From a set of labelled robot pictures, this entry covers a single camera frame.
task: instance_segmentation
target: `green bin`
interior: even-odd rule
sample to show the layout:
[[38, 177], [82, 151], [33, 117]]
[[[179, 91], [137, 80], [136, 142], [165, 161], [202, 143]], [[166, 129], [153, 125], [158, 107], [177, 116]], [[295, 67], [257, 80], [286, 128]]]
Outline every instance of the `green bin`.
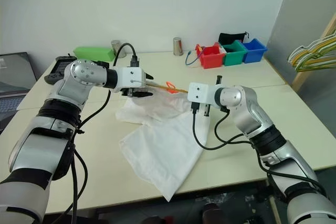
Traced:
[[235, 40], [230, 45], [223, 45], [226, 50], [226, 55], [223, 58], [223, 64], [226, 66], [241, 64], [244, 55], [247, 53], [247, 49], [240, 42], [240, 40]]

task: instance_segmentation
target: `table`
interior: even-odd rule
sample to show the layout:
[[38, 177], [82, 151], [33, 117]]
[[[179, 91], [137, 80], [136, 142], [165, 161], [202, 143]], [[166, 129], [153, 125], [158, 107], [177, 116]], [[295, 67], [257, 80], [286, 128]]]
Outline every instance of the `table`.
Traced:
[[[181, 89], [188, 89], [190, 82], [202, 82], [208, 84], [216, 83], [216, 76], [223, 76], [223, 84], [228, 86], [242, 85], [251, 88], [274, 86], [285, 84], [284, 80], [274, 71], [272, 66], [263, 59], [258, 63], [241, 64], [230, 67], [221, 67], [204, 70], [199, 62], [187, 67], [184, 63], [184, 56], [174, 56], [172, 52], [152, 52], [138, 54], [140, 67], [154, 77], [154, 81], [165, 83], [170, 81]], [[127, 67], [130, 65], [130, 55], [118, 59], [117, 66]], [[39, 108], [43, 105], [45, 98], [49, 95], [52, 85], [47, 84], [43, 77], [51, 72], [54, 62], [43, 73], [24, 100], [18, 106], [18, 110]], [[107, 96], [107, 89], [93, 87], [88, 103], [103, 102]], [[121, 94], [112, 95], [112, 100], [126, 99]]]
[[[260, 105], [269, 114], [283, 136], [293, 143], [314, 169], [336, 165], [334, 150], [336, 140], [306, 104], [288, 85], [255, 88]], [[137, 200], [160, 197], [151, 184], [139, 179], [122, 156], [119, 140], [139, 125], [119, 122], [115, 111], [124, 100], [110, 101], [107, 107], [89, 121], [83, 135], [76, 137], [78, 152], [86, 161], [89, 179], [78, 209], [99, 208]], [[101, 106], [101, 102], [86, 104], [83, 118]], [[20, 110], [0, 135], [0, 180], [8, 176], [7, 160], [15, 142], [23, 133], [29, 120], [38, 109]], [[211, 110], [208, 146], [218, 144], [212, 129], [224, 114]], [[219, 129], [219, 135], [228, 139], [239, 133], [229, 116]], [[79, 187], [83, 171], [77, 162]], [[200, 159], [183, 183], [178, 193], [216, 188], [265, 179], [257, 157], [249, 145], [233, 145], [216, 151], [203, 151]], [[72, 202], [71, 173], [51, 184], [47, 213], [61, 212]]]

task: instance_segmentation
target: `wooden stick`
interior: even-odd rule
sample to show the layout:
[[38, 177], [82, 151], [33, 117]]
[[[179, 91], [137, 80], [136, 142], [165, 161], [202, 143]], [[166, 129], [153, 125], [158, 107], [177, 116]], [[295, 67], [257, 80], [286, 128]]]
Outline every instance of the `wooden stick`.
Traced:
[[[321, 38], [328, 36], [332, 34], [336, 29], [336, 13], [334, 13], [334, 16], [329, 21], [327, 27], [323, 31]], [[294, 81], [292, 82], [292, 89], [295, 92], [298, 92], [304, 82], [307, 80], [307, 78], [311, 75], [312, 71], [305, 71], [305, 72], [299, 72], [294, 78]]]

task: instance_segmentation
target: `black device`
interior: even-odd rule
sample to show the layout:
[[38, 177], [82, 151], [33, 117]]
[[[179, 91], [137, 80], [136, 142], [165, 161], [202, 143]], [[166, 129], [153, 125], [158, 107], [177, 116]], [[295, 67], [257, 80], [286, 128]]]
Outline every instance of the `black device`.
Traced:
[[56, 58], [56, 64], [52, 68], [50, 74], [44, 76], [46, 83], [54, 85], [57, 81], [64, 77], [64, 70], [67, 65], [72, 63], [77, 58], [75, 56], [59, 56]]

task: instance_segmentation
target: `white towel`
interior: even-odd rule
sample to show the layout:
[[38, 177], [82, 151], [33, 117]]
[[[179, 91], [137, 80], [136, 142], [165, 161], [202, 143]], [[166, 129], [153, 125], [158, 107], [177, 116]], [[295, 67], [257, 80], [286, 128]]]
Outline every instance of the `white towel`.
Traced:
[[[128, 99], [116, 113], [118, 120], [143, 124], [120, 141], [120, 148], [136, 175], [154, 184], [170, 201], [202, 149], [193, 136], [193, 115], [186, 94], [151, 92], [151, 97]], [[202, 112], [196, 116], [196, 135], [203, 145], [209, 123]]]

